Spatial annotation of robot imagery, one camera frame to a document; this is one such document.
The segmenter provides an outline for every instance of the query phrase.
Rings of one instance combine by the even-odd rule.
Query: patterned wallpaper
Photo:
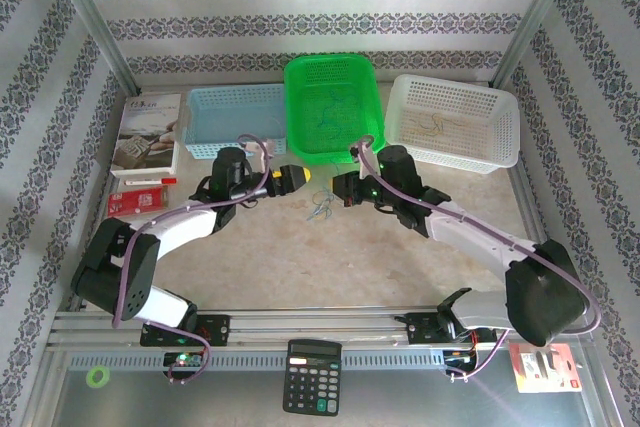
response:
[[[70,0],[0,0],[0,41],[0,426],[9,427],[20,425],[97,220],[123,97]]]
[[[380,79],[490,80],[531,0],[95,0],[141,86],[281,81],[305,53]]]
[[[603,309],[597,347],[625,425],[640,425],[638,2],[555,0],[511,79],[545,227]]]

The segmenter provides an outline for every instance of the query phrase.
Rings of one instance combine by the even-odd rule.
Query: calculator display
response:
[[[320,354],[320,355],[339,355],[340,350],[334,347],[325,347],[320,345],[305,345],[305,344],[293,344],[291,345],[292,354]]]

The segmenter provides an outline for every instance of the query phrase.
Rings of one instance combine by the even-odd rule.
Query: plastic basket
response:
[[[349,146],[365,134],[385,145],[380,95],[361,55],[298,57],[284,69],[287,140],[309,164],[352,162]]]
[[[275,140],[276,154],[287,150],[283,84],[194,89],[187,105],[191,118],[184,143],[195,159],[215,159],[245,133]]]
[[[385,125],[389,143],[422,162],[488,174],[518,160],[518,101],[509,92],[401,75]]]

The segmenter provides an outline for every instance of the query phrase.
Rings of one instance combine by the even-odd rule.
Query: calculator keypad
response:
[[[309,361],[316,368],[288,366],[284,410],[298,414],[337,415],[340,365],[321,359]]]

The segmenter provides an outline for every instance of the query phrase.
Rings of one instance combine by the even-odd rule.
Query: red package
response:
[[[510,342],[509,354],[520,393],[582,390],[578,369],[568,344],[534,347]]]
[[[107,217],[156,212],[167,207],[167,187],[130,190],[109,195]]]

